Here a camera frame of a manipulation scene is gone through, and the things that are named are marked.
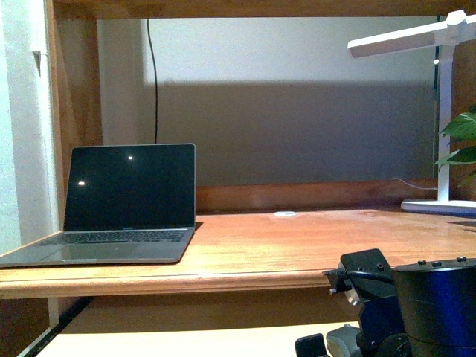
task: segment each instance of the black cylinder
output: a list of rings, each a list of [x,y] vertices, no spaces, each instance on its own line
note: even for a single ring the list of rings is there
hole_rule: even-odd
[[[392,269],[413,357],[476,357],[476,259]]]

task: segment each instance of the laptop keyboard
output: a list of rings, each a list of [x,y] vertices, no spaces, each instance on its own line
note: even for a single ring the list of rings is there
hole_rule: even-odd
[[[180,242],[185,230],[85,232],[66,234],[68,243]]]

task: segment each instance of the laptop trackpad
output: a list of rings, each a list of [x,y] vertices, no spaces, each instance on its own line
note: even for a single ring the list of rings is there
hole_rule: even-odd
[[[63,247],[43,261],[63,260],[116,260],[132,256],[132,252],[140,243],[95,243],[71,244]]]

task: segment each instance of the lamp base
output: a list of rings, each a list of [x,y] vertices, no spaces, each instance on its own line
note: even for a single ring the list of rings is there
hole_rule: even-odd
[[[445,214],[450,216],[476,216],[476,201],[428,201],[405,199],[401,209],[413,213]]]

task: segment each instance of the gray wall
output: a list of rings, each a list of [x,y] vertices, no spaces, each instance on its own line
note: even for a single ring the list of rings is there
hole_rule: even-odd
[[[198,184],[432,177],[434,49],[354,60],[347,43],[434,20],[151,20],[159,141],[197,145]],[[146,23],[98,31],[104,142],[153,142]]]
[[[42,10],[42,1],[1,0],[0,254],[58,230],[48,73],[40,78],[32,53],[45,53]]]

